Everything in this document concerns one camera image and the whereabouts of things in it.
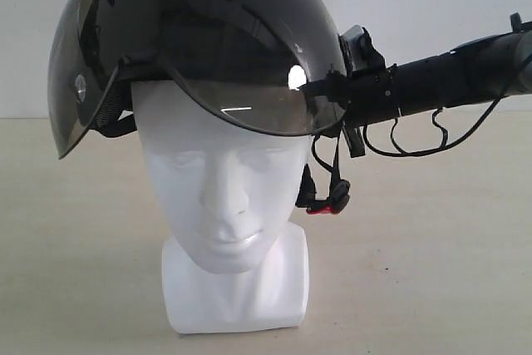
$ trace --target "white wall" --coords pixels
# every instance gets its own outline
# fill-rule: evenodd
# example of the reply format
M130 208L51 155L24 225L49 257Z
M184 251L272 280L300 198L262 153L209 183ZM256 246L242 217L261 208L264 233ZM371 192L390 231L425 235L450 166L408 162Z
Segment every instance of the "white wall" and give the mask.
M0 0L0 117L47 116L47 60L66 0ZM532 0L324 0L340 32L366 26L388 64L449 50L510 29ZM530 96L506 108L532 108Z

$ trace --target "white mannequin head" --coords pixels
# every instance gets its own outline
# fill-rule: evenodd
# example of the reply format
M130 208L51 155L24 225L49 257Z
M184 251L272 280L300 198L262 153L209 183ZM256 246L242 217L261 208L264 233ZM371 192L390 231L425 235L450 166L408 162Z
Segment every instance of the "white mannequin head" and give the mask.
M204 110L173 81L132 85L146 166L175 238L212 274L262 263L293 212L309 136L267 136Z

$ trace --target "wire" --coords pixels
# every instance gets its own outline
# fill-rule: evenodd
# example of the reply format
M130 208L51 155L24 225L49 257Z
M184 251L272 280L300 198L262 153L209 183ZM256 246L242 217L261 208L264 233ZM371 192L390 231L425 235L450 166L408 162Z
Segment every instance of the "wire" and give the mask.
M442 151L446 151L446 150L450 150L450 149L453 149L455 147L457 147L458 145L462 144L464 141L466 141L467 139L469 139L471 137L471 135L473 135L479 128L480 126L484 123L484 121L486 120L486 118L491 114L491 112L497 107L497 105L505 98L505 95L506 93L508 92L508 90L510 89L510 87L512 86L512 84L514 83L514 81L519 77L519 74L530 64L532 63L532 53L530 55L528 55L525 60L520 64L519 68L517 68L517 70L515 71L515 73L512 75L512 77L509 79L508 83L503 86L503 89L501 91L501 93L495 98L495 100L490 104L490 106L484 111L484 114L482 114L482 116L480 116L479 120L462 136L460 137L459 139L457 139L456 141L453 141L452 143L450 144L447 144L447 141L449 139L449 132L447 131L447 129L445 129L443 126L441 126L437 121L436 121L436 117L441 113L442 109L438 109L436 110L433 114L432 114L432 123L434 126L438 127L441 131L442 131L442 134L443 134L443 138L442 138L442 141L441 141L441 144L439 147L435 147L433 149L429 149L429 150L421 150L421 151L413 151L413 152L408 152L408 151L405 151L403 150L395 141L394 139L394 136L393 136L393 133L394 133L394 130L395 128L397 127L397 124L399 123L399 120L396 118L395 119L395 124L393 125L392 127L392 132L390 134L390 139L392 141L392 144L394 145L394 147L396 148L396 150L398 151L397 153L391 153L389 151L383 151L383 150L379 150L377 149L375 146L373 146L370 141L368 140L367 138L367 126L368 126L368 122L366 121L366 124L364 125L363 127L363 130L362 130L362 138L364 140L364 143L366 144L366 146L371 150L373 151L374 153L377 153L379 155L383 155L385 157L394 157L394 158L405 158L405 157L425 157L427 155L434 155L436 153L441 153Z

